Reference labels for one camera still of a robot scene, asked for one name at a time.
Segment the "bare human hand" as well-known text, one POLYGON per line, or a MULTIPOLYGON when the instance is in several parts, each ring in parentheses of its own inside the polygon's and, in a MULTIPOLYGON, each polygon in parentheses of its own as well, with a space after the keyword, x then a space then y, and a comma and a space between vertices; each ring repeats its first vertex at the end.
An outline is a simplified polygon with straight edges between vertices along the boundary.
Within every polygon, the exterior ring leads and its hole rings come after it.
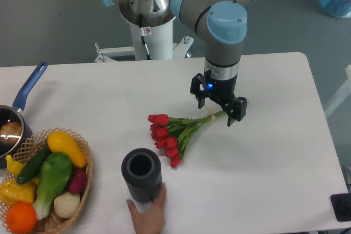
POLYGON ((167 189, 165 183, 161 184, 158 196, 151 202, 150 207, 143 213, 138 212, 134 202, 127 199, 129 212, 131 214, 135 233, 161 233, 166 225, 167 189))

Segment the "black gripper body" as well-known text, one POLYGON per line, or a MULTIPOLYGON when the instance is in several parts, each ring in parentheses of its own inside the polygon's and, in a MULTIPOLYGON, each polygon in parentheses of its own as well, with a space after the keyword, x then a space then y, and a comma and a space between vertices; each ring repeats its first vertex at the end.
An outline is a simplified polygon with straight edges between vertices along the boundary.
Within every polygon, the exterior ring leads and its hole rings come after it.
POLYGON ((190 93, 199 98, 209 98, 221 106, 235 121, 241 121, 247 112, 247 99, 234 94, 237 77, 224 81, 214 79, 212 72, 198 73, 191 80, 190 93))

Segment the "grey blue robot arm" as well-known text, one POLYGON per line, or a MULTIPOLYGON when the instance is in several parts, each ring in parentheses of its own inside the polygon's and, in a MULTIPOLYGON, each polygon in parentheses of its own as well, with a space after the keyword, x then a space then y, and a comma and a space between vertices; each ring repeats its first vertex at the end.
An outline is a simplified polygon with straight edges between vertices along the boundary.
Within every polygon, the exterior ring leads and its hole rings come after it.
POLYGON ((216 102, 228 123, 242 120, 247 100, 234 94, 242 47, 247 33, 245 4, 255 0, 102 0, 118 5, 129 23, 136 60, 173 56, 173 20, 178 19, 205 43, 203 73, 196 75, 190 91, 202 107, 216 102))

